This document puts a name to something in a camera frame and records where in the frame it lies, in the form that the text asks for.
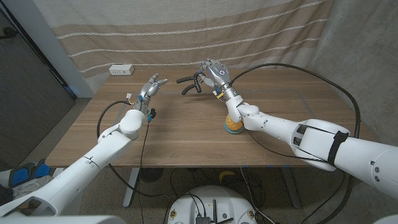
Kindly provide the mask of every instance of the yellow object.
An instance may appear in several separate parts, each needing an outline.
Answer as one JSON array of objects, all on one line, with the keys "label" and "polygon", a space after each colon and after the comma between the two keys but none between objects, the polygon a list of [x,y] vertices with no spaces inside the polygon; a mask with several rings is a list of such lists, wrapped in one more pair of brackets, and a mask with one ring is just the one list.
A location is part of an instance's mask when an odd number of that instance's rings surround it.
[{"label": "yellow object", "polygon": [[229,114],[226,116],[225,123],[226,123],[227,128],[229,128],[229,129],[232,130],[232,131],[236,131],[236,130],[238,130],[239,128],[242,128],[242,126],[243,126],[243,123],[242,123],[242,122],[234,123],[234,122],[231,120],[231,118],[229,117]]},{"label": "yellow object", "polygon": [[224,96],[224,93],[220,93],[217,98],[219,99],[220,97]]},{"label": "yellow object", "polygon": [[223,177],[224,177],[225,175],[235,175],[235,173],[232,172],[232,171],[228,171],[228,170],[225,170],[225,171],[221,172],[221,173],[219,174],[219,176],[218,176],[218,178],[219,178],[219,180],[220,180],[220,184],[221,184],[221,181],[223,180]]}]

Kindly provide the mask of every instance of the gray wall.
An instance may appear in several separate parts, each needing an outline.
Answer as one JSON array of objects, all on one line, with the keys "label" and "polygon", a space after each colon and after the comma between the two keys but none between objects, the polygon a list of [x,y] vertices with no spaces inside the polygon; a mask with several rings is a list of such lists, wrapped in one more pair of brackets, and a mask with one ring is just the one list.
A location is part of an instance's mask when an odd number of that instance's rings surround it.
[{"label": "gray wall", "polygon": [[57,69],[62,78],[68,83],[76,96],[80,98],[93,97],[93,91],[89,88],[83,75],[81,75],[76,65],[70,60],[57,38],[55,38],[33,0],[3,0],[3,2],[29,34],[30,38],[32,38],[55,69]]},{"label": "gray wall", "polygon": [[398,145],[397,1],[336,0],[310,67],[356,98],[380,142]]}]

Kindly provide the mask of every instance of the black handle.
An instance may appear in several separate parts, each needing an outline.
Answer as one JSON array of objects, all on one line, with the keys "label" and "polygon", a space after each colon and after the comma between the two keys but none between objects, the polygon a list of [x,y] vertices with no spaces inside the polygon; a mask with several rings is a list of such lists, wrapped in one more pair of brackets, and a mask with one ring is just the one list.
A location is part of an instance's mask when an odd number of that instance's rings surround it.
[{"label": "black handle", "polygon": [[195,80],[195,88],[197,89],[198,93],[201,93],[200,85],[199,85],[198,81],[196,81],[196,80]]},{"label": "black handle", "polygon": [[17,31],[10,27],[3,28],[2,32],[4,33],[4,36],[1,36],[0,39],[13,38],[16,37],[18,34]]},{"label": "black handle", "polygon": [[191,84],[191,85],[189,85],[189,86],[187,86],[184,90],[182,90],[182,95],[185,95],[185,94],[187,94],[187,92],[190,90],[190,89],[192,89],[192,88],[195,88],[196,86],[195,86],[195,84]]},{"label": "black handle", "polygon": [[184,77],[177,80],[177,83],[186,82],[189,80],[193,80],[193,77]]},{"label": "black handle", "polygon": [[199,77],[200,74],[205,75],[205,74],[203,74],[202,72],[196,72],[192,77],[184,77],[184,78],[180,78],[180,79],[177,80],[177,83],[181,83],[181,82],[193,80],[193,84],[187,86],[187,87],[181,92],[182,95],[187,94],[187,92],[188,92],[190,89],[194,88],[194,87],[197,89],[197,92],[198,92],[198,93],[201,93],[201,88],[200,88],[200,85],[199,85],[199,82],[198,82],[198,77]]}]

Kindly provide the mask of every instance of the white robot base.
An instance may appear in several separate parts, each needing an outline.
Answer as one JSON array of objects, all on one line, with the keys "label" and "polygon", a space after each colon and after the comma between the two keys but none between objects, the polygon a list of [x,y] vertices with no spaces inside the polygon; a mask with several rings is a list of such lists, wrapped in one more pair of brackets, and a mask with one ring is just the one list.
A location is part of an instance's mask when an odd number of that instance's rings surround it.
[{"label": "white robot base", "polygon": [[167,223],[252,224],[257,223],[254,215],[255,211],[252,205],[242,195],[226,187],[206,185],[192,189],[177,199],[170,208]]}]

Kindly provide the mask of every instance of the blue object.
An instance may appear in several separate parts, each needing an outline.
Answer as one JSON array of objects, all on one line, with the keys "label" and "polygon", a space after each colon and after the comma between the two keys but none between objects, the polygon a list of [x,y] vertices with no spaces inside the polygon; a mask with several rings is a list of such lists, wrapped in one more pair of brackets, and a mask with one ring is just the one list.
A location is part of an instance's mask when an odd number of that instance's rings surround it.
[{"label": "blue object", "polygon": [[13,187],[23,181],[26,181],[29,179],[29,171],[26,168],[21,168],[19,170],[17,170],[14,175],[12,175],[11,177],[11,186]]},{"label": "blue object", "polygon": [[37,168],[37,170],[33,176],[35,178],[43,177],[45,175],[49,175],[49,172],[50,172],[50,168],[47,165],[45,165],[44,163],[42,163],[39,165],[39,168]]},{"label": "blue object", "polygon": [[241,128],[239,128],[239,129],[236,130],[236,131],[232,131],[231,129],[229,129],[229,128],[226,126],[226,121],[224,121],[224,128],[225,128],[225,130],[226,130],[227,132],[229,132],[229,133],[231,133],[231,134],[239,134],[239,133],[241,133],[241,132],[243,131],[244,126],[242,126]]}]

